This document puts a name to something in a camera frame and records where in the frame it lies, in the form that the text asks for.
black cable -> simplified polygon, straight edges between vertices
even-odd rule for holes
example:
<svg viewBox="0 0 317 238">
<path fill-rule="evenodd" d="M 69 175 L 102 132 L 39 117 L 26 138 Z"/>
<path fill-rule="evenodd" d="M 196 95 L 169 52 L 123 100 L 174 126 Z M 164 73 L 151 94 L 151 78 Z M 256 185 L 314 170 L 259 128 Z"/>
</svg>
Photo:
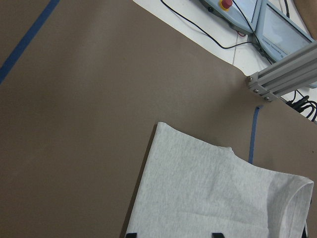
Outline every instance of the black cable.
<svg viewBox="0 0 317 238">
<path fill-rule="evenodd" d="M 267 61 L 268 61 L 270 64 L 272 64 L 271 61 L 269 61 L 268 57 L 266 56 L 265 50 L 262 48 L 261 43 L 260 43 L 260 41 L 259 41 L 257 35 L 255 34 L 254 30 L 252 29 L 252 27 L 251 27 L 249 21 L 247 20 L 246 16 L 245 16 L 244 13 L 242 12 L 242 10 L 241 10 L 240 7 L 238 6 L 238 4 L 235 2 L 235 0 L 232 0 L 232 2 L 236 5 L 236 7 L 238 8 L 238 10 L 241 12 L 243 18 L 246 20 L 246 22 L 247 22 L 249 28 L 250 28 L 251 31 L 252 31 L 252 34 L 255 36 L 255 38 L 256 38 L 256 40 L 257 40 L 257 42 L 258 42 L 257 45 L 259 46 L 260 50 L 262 51 L 264 57 L 267 59 Z"/>
<path fill-rule="evenodd" d="M 307 101 L 307 102 L 308 102 L 308 103 L 311 103 L 311 104 L 314 104 L 314 105 L 315 105 L 315 109 L 317 108 L 317 103 L 316 103 L 316 102 L 314 102 L 314 101 Z M 317 117 L 317 110 L 316 110 L 316 112 L 315 112 L 315 115 L 314 115 L 312 121 L 315 121 L 316 117 Z"/>
<path fill-rule="evenodd" d="M 290 18 L 290 17 L 289 17 L 289 9 L 288 9 L 287 0 L 284 0 L 284 2 L 285 2 L 285 7 L 286 7 L 286 16 L 287 16 L 288 18 Z"/>
<path fill-rule="evenodd" d="M 298 92 L 303 98 L 305 97 L 299 90 L 296 90 L 296 92 Z M 316 117 L 317 117 L 317 103 L 314 102 L 314 101 L 307 101 L 307 103 L 309 103 L 310 105 L 312 105 L 312 106 L 315 108 L 315 110 L 316 110 L 315 115 L 314 115 L 314 117 L 313 117 L 313 119 L 312 119 L 312 121 L 315 121 L 315 119 L 316 119 Z"/>
<path fill-rule="evenodd" d="M 237 45 L 234 45 L 234 46 L 229 46 L 229 47 L 225 47 L 225 46 L 222 46 L 214 37 L 212 37 L 210 34 L 208 34 L 205 30 L 203 30 L 200 26 L 198 26 L 196 23 L 192 22 L 191 20 L 187 19 L 185 16 L 181 15 L 180 13 L 178 13 L 177 11 L 175 11 L 173 8 L 171 8 L 169 5 L 167 5 L 163 0 L 160 0 L 169 10 L 171 10 L 172 12 L 174 12 L 175 14 L 177 14 L 178 16 L 182 17 L 183 19 L 185 19 L 186 21 L 192 23 L 194 26 L 196 26 L 198 29 L 200 29 L 203 33 L 205 33 L 210 39 L 212 39 L 220 48 L 222 49 L 225 49 L 225 50 L 228 50 L 228 49 L 231 49 L 233 47 L 237 47 L 237 46 L 240 46 L 240 45 L 243 45 L 243 44 L 253 44 L 253 45 L 256 45 L 256 46 L 259 46 L 258 44 L 254 43 L 254 42 L 251 42 L 251 41 L 246 41 L 246 42 L 243 42 L 243 43 L 240 43 L 240 44 L 237 44 Z"/>
<path fill-rule="evenodd" d="M 302 97 L 305 97 L 300 91 L 296 90 Z"/>
<path fill-rule="evenodd" d="M 294 91 L 294 98 L 293 98 L 292 102 L 294 102 L 295 99 L 296 99 L 296 90 Z"/>
<path fill-rule="evenodd" d="M 306 110 L 307 108 L 312 108 L 311 112 L 306 116 L 306 118 L 309 118 L 315 111 L 315 108 L 312 105 L 308 105 L 303 107 L 303 111 Z"/>
<path fill-rule="evenodd" d="M 309 96 L 305 96 L 301 98 L 297 102 L 292 103 L 291 107 L 295 109 L 296 111 L 298 111 L 299 113 L 301 113 L 301 107 L 307 104 L 308 98 Z"/>
</svg>

blue tape line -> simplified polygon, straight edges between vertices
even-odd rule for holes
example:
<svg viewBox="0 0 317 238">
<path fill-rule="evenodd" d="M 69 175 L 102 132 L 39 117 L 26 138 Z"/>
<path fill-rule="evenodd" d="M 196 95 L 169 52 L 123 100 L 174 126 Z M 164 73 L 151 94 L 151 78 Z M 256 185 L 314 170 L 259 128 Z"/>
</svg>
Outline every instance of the blue tape line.
<svg viewBox="0 0 317 238">
<path fill-rule="evenodd" d="M 3 82 L 5 77 L 9 74 L 15 63 L 18 61 L 24 50 L 28 47 L 34 36 L 38 33 L 40 28 L 43 26 L 45 21 L 48 19 L 54 8 L 57 6 L 59 0 L 51 0 L 49 4 L 42 11 L 40 16 L 36 19 L 27 33 L 20 40 L 19 44 L 14 48 L 9 57 L 5 60 L 2 67 L 0 68 L 0 84 Z"/>
<path fill-rule="evenodd" d="M 250 164 L 253 164 L 253 152 L 254 152 L 254 143 L 256 140 L 257 120 L 258 120 L 258 115 L 259 115 L 260 109 L 262 107 L 263 106 L 257 106 L 256 109 L 254 110 L 254 114 L 253 114 L 252 132 L 251 132 L 250 150 L 249 150 L 249 163 Z"/>
</svg>

white fabric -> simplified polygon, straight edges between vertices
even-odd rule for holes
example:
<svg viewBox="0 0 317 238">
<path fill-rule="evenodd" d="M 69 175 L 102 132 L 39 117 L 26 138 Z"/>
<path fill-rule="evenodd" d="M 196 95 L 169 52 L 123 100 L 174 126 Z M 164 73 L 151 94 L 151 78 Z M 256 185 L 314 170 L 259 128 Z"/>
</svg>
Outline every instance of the white fabric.
<svg viewBox="0 0 317 238">
<path fill-rule="evenodd" d="M 255 167 L 158 123 L 127 233 L 138 238 L 300 238 L 314 183 Z"/>
</svg>

red emergency stop button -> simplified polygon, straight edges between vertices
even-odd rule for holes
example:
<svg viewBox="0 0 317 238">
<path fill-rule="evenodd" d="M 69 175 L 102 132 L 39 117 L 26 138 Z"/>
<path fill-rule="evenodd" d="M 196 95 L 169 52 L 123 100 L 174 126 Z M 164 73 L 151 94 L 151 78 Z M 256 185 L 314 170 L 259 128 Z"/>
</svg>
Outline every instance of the red emergency stop button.
<svg viewBox="0 0 317 238">
<path fill-rule="evenodd" d="M 232 0 L 220 0 L 219 5 L 223 10 L 229 11 L 229 8 L 232 6 Z"/>
</svg>

screen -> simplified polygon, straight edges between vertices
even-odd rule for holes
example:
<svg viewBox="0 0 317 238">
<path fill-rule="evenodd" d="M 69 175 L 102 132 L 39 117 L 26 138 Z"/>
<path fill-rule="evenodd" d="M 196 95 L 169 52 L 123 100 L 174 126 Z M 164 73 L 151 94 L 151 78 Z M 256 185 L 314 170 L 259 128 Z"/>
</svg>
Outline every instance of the screen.
<svg viewBox="0 0 317 238">
<path fill-rule="evenodd" d="M 252 22 L 254 11 L 257 5 L 257 0 L 235 0 L 235 2 L 239 6 L 243 14 L 246 16 L 247 20 L 249 22 Z M 240 12 L 235 4 L 233 4 L 232 6 L 237 9 L 238 12 Z"/>
<path fill-rule="evenodd" d="M 310 43 L 309 39 L 274 11 L 269 5 L 266 5 L 263 36 L 287 55 Z"/>
</svg>

